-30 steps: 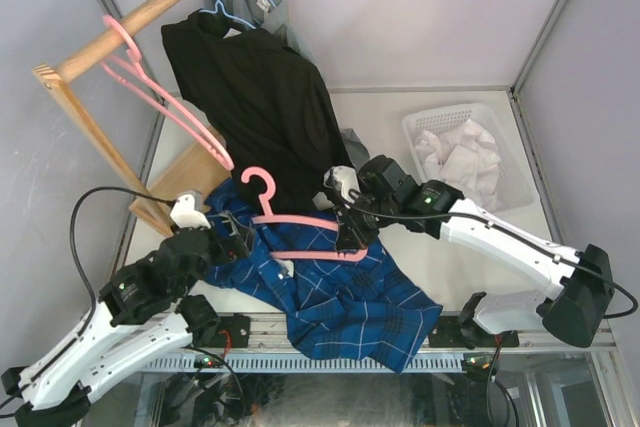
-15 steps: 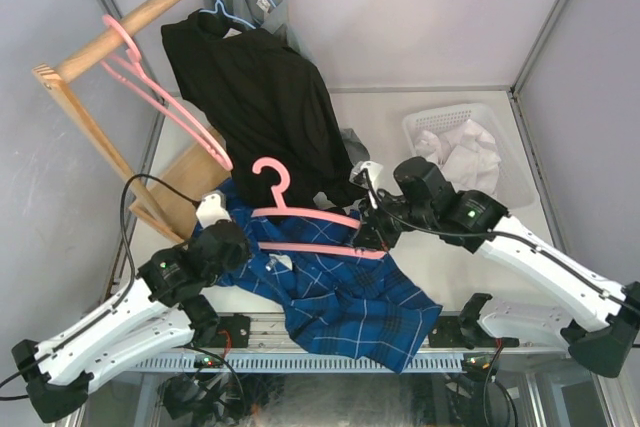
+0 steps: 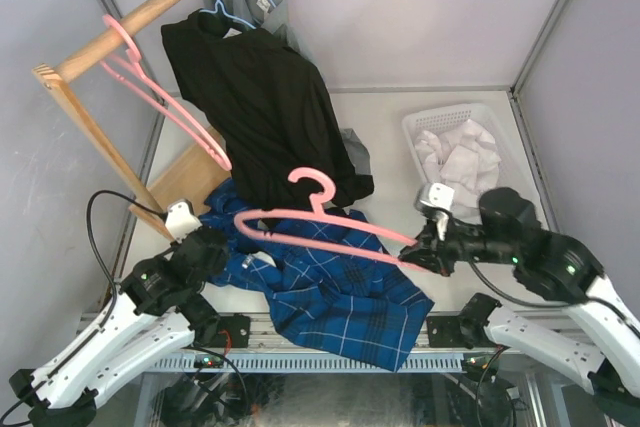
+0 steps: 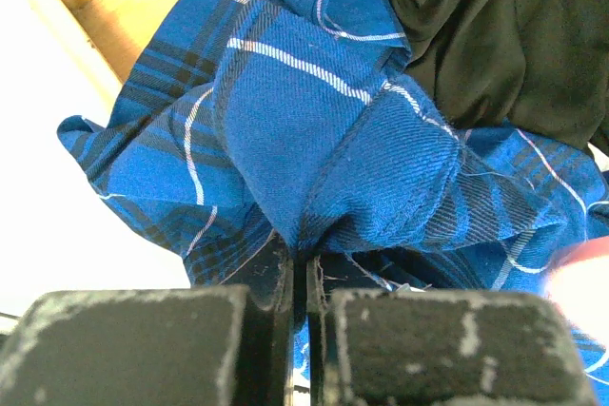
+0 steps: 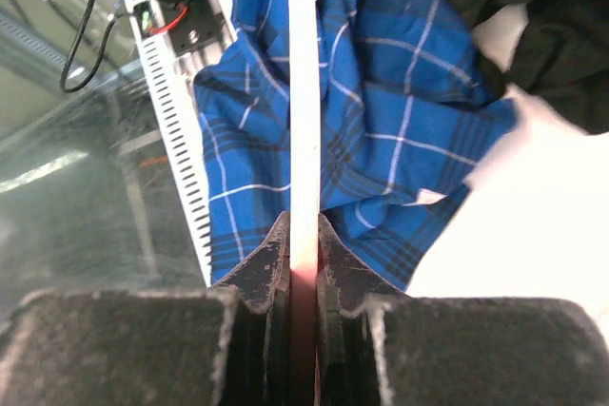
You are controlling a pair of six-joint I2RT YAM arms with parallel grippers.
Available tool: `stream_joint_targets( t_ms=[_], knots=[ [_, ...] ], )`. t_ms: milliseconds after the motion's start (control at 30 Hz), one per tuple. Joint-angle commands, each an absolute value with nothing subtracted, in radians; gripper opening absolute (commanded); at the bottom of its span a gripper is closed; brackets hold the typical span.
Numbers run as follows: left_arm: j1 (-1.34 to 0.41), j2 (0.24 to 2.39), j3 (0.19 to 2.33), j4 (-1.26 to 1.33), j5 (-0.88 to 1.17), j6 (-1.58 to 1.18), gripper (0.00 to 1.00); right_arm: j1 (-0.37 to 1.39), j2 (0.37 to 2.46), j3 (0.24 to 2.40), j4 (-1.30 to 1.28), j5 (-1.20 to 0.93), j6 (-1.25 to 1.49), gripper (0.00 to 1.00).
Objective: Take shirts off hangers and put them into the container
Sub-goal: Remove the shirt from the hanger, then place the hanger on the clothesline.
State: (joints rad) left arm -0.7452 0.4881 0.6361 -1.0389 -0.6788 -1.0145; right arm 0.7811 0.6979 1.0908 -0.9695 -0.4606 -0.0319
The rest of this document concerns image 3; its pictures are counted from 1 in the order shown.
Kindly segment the white shirt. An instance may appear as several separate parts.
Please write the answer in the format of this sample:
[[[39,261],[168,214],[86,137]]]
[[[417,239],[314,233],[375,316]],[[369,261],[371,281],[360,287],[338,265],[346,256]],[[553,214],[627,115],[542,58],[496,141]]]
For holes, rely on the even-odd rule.
[[[454,189],[460,216],[474,215],[480,196],[498,184],[502,158],[495,137],[471,119],[439,135],[422,130],[413,146],[427,182]]]

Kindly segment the pink hanger of white shirt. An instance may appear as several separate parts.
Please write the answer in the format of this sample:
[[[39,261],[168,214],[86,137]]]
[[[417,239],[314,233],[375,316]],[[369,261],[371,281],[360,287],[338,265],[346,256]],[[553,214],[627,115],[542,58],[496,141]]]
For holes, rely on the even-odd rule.
[[[124,41],[125,58],[113,53],[100,61],[101,67],[115,80],[129,88],[155,110],[185,132],[224,171],[230,172],[232,164],[223,147],[212,134],[168,92],[145,72],[142,55],[132,37],[111,15],[102,17],[104,24],[113,29]]]

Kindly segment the blue plaid shirt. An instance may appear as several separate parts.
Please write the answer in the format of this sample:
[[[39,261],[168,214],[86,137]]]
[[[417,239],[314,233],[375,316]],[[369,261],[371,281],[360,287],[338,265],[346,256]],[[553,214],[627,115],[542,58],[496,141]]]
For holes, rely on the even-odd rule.
[[[211,283],[262,293],[276,332],[296,346],[403,366],[434,303],[396,266],[246,237],[233,218],[251,206],[232,180],[204,203],[201,222],[222,231],[230,250]]]

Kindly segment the black shirt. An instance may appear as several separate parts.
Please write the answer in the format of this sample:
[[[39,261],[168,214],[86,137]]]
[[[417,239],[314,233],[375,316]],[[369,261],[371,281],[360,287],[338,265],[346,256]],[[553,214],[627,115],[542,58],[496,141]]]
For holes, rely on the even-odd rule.
[[[266,210],[308,207],[319,186],[289,182],[298,167],[328,175],[338,207],[373,193],[372,176],[357,173],[348,156],[319,70],[285,41],[262,28],[228,36],[204,12],[160,32],[181,97],[225,140],[243,200]]]

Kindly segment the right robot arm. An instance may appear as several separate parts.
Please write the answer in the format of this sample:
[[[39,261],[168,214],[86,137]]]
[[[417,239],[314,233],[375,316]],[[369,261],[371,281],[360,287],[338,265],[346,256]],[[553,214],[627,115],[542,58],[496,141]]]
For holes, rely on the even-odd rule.
[[[515,280],[542,298],[540,309],[564,311],[591,341],[573,341],[517,315],[505,305],[517,298],[479,274],[491,292],[475,294],[459,312],[463,345],[514,348],[579,385],[612,420],[638,425],[639,321],[602,264],[577,239],[543,229],[534,205],[509,187],[480,196],[477,224],[454,217],[453,196],[440,183],[419,190],[415,208],[425,224],[401,260],[442,276],[459,262],[474,272],[481,263],[510,265]]]

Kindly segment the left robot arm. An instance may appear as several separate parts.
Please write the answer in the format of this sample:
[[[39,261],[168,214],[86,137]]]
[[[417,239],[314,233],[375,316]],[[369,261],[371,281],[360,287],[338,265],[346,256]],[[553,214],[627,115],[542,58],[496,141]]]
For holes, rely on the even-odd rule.
[[[220,316],[203,297],[229,258],[226,236],[201,227],[140,261],[109,305],[61,353],[10,378],[31,426],[87,426],[123,386],[167,355],[219,334]]]

